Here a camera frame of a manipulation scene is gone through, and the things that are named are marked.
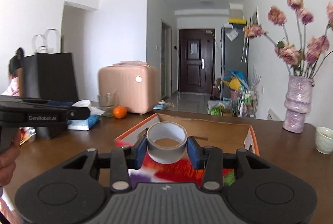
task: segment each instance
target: white wall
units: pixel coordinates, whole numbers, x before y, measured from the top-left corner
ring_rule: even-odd
[[[221,27],[228,23],[228,16],[178,17],[178,29],[215,29],[215,78],[221,78]]]
[[[168,7],[163,0],[148,0],[147,7],[147,63],[156,67],[160,73],[161,64],[161,29],[162,22],[171,27],[171,93],[177,91],[178,70],[177,70],[177,50],[173,48],[177,45],[177,24],[174,10]],[[160,94],[160,74],[159,74],[159,94]]]
[[[33,53],[31,39],[48,28],[61,30],[64,2],[86,9],[97,9],[99,0],[0,0],[0,92],[8,84],[8,61],[18,47],[26,55]],[[48,45],[54,51],[60,46],[50,33]]]
[[[75,19],[78,24],[71,24]],[[65,7],[63,30],[74,53],[79,96],[97,101],[100,68],[146,61],[147,0],[101,0],[95,12]]]
[[[327,24],[326,6],[330,0],[305,0],[305,6],[314,13],[315,22],[307,26],[307,39],[312,35],[319,37],[324,34]],[[299,47],[299,37],[296,26],[296,18],[285,0],[244,0],[244,17],[249,17],[255,8],[259,8],[260,22],[269,35],[276,41],[284,37],[282,28],[274,26],[267,20],[267,13],[272,5],[277,5],[287,14],[288,22],[286,28],[292,43]],[[333,44],[333,32],[328,32],[328,38]],[[331,88],[333,56],[329,57],[320,72],[315,77],[315,87],[313,88],[312,111],[307,116],[306,121],[315,126],[333,127],[332,106],[333,98]],[[261,75],[260,85],[265,88],[264,95],[260,95],[259,107],[257,111],[258,119],[266,119],[268,109],[271,108],[282,120],[285,118],[286,108],[284,99],[287,91],[288,73],[282,60],[278,59],[274,53],[272,44],[266,38],[250,40],[249,48],[249,75],[252,74],[253,65],[259,75]]]

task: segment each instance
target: circular cover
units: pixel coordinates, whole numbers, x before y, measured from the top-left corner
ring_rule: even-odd
[[[251,170],[228,189],[227,199],[239,218],[257,224],[308,223],[317,205],[309,184],[280,169]]]
[[[80,170],[47,172],[21,186],[15,204],[28,223],[73,224],[93,216],[105,201],[98,181]]]

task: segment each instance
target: refrigerator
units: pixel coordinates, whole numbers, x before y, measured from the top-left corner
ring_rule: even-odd
[[[245,35],[243,32],[243,28],[245,25],[235,25],[233,28],[230,27],[222,27],[221,29],[221,50],[222,50],[222,58],[221,58],[221,79],[223,80],[225,77],[230,76],[229,69],[241,71],[244,73],[246,82],[247,82],[247,74],[248,74],[248,53],[249,49],[244,45]],[[227,33],[233,29],[237,29],[239,35],[231,41],[227,36]],[[225,84],[221,84],[220,90],[220,99],[223,97],[230,98],[230,90],[229,87]]]

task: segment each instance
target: gray ribbed panel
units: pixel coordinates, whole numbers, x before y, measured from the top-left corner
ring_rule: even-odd
[[[194,183],[138,184],[127,194],[113,195],[86,224],[246,224],[234,216],[217,194]]]

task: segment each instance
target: pink suitcase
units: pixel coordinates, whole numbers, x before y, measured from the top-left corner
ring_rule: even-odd
[[[158,103],[158,70],[145,62],[130,61],[98,72],[99,94],[116,94],[116,105],[144,114]]]

